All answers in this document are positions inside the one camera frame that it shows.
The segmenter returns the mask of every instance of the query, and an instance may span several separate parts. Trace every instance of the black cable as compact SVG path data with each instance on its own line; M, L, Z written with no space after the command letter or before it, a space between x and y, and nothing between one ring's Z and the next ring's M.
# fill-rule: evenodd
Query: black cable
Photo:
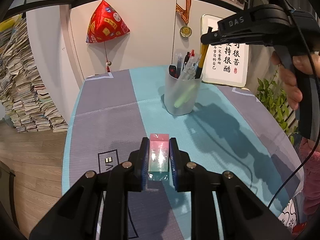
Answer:
M317 74L316 74L316 68L315 68L315 65L313 63L313 60L312 60L312 57L311 57L311 52L310 52L310 49L307 45L307 42L303 36L303 33L299 27L299 25L297 24L295 18L294 18L294 15L293 15L293 12L290 11L289 12L291 18L292 18L292 21L293 23L295 24L295 26L297 27L298 31L299 31L299 34L301 36L301 39L302 39L302 43L303 45L305 46L306 50L307 50L307 54L308 54L308 58L309 58L309 61L310 61L310 64L311 64L311 68L312 68L312 72L313 72L313 76L315 78L315 82L316 82L316 87L317 87L317 91L319 93L320 91L320 88L319 88L319 82L318 82L318 77L317 77ZM271 199L269 205L268 205L268 208L270 208L271 204L273 203L273 201L276 199L277 195L279 194L279 192L282 190L282 188L288 183L288 181L303 167L303 165L306 164L306 162L311 158L311 156L313 155L313 153L315 152L316 148L318 147L318 144L319 144L319 141L320 141L320 129L319 129L319 133L318 133L318 138L317 138L317 141L316 141L316 144L315 146L313 147L312 151L310 152L310 154L308 155L307 158L305 158L305 160L299 165L299 167L289 176L289 178L286 179L286 181L281 185L281 187L278 189L278 191L275 193L275 195L273 196L273 198Z

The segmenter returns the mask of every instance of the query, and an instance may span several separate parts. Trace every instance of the gold medal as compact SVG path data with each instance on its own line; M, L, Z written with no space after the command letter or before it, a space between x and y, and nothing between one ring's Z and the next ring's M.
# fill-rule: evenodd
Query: gold medal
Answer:
M181 29L180 29L180 35L184 38L188 38L190 37L192 34L192 30L191 28L186 25L186 26L183 26Z
M182 7L176 4L176 12L181 15L182 20L185 22L185 26L180 29L180 35L184 38L188 38L192 34L191 28L188 26L189 23L189 14L191 8L191 0L186 0L186 9L182 9Z

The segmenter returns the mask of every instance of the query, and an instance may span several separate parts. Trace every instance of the cabinet door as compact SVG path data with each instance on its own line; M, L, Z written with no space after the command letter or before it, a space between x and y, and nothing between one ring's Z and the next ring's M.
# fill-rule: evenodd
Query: cabinet door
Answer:
M130 33L105 42L111 71L171 64L176 0L106 1L130 29ZM75 48L85 78L105 73L104 43L85 42L90 18L99 3L87 3L70 11Z
M186 0L177 0L177 4L183 9L186 8ZM234 12L217 5L202 2L199 0L191 0L190 16L188 26L192 29L192 35L189 38L183 38L180 36L180 28L185 25L181 19L180 14L176 14L175 32L174 32L174 44L173 44L173 61L175 61L174 54L177 50L187 51L195 50L195 53L200 53L200 37L201 37L201 17L204 14L213 15L220 18L226 18L233 15Z

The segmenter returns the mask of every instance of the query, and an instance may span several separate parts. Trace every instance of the table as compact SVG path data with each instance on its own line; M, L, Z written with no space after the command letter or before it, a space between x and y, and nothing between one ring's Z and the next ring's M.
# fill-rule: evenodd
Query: table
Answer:
M192 161L209 171L232 171L268 205L301 163L276 120L248 90L205 83L194 110L172 116L163 104L167 69L136 68L85 80L66 139L63 193L87 170L104 172L126 161L142 137L168 133ZM106 165L106 157L113 162ZM301 170L271 206L276 216L302 185ZM190 193L175 192L172 180L148 182L145 192L129 193L128 202L130 238L190 239Z

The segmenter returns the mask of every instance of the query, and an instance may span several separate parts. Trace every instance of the frosted plastic cup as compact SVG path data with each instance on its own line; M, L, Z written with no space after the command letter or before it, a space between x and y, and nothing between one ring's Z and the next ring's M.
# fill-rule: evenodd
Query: frosted plastic cup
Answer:
M165 74L164 105L172 115L191 113L195 105L202 74L199 79L179 80L172 77L169 71Z

